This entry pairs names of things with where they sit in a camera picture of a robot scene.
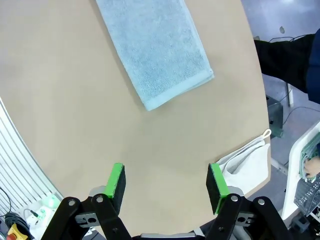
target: white corrugated panel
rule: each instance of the white corrugated panel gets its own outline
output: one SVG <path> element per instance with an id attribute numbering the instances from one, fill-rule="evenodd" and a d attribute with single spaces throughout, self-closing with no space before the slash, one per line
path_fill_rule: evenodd
<path id="1" fill-rule="evenodd" d="M 9 195 L 12 210 L 23 208 L 46 196 L 61 196 L 19 135 L 0 99 L 0 187 Z M 9 210 L 9 200 L 0 191 L 0 214 Z"/>

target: person's hand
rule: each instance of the person's hand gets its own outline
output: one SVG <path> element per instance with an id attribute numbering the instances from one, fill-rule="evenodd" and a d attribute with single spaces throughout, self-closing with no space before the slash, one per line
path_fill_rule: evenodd
<path id="1" fill-rule="evenodd" d="M 304 164 L 304 171 L 307 173 L 307 178 L 313 178 L 320 173 L 320 157 L 315 156 L 310 160 L 306 160 Z"/>

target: black pants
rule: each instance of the black pants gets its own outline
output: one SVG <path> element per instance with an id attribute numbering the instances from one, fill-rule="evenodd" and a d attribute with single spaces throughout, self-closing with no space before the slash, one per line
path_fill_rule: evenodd
<path id="1" fill-rule="evenodd" d="M 254 40 L 262 73 L 306 93 L 306 75 L 314 38 L 314 34 L 309 34 L 294 41 L 270 43 Z"/>

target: bolt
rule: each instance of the bolt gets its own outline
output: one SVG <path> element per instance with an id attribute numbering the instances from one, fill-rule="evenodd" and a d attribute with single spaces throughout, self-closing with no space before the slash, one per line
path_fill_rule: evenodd
<path id="1" fill-rule="evenodd" d="M 102 196 L 98 196 L 98 197 L 96 198 L 96 201 L 97 201 L 98 203 L 101 203 L 101 202 L 104 201 L 104 198 L 103 198 Z"/>
<path id="2" fill-rule="evenodd" d="M 258 200 L 258 204 L 260 204 L 260 205 L 265 205 L 265 201 L 264 201 L 263 199 L 259 199 L 259 200 Z"/>
<path id="3" fill-rule="evenodd" d="M 233 195 L 233 196 L 231 196 L 231 200 L 234 202 L 238 202 L 238 197 Z"/>
<path id="4" fill-rule="evenodd" d="M 75 205 L 75 204 L 76 204 L 76 201 L 75 201 L 75 200 L 71 199 L 71 200 L 69 201 L 69 206 L 73 206 L 73 205 Z"/>

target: blue towel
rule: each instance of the blue towel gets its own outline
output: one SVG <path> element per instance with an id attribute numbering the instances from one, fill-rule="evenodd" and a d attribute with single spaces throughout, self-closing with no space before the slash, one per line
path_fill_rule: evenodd
<path id="1" fill-rule="evenodd" d="M 184 0 L 96 2 L 148 111 L 214 77 Z"/>

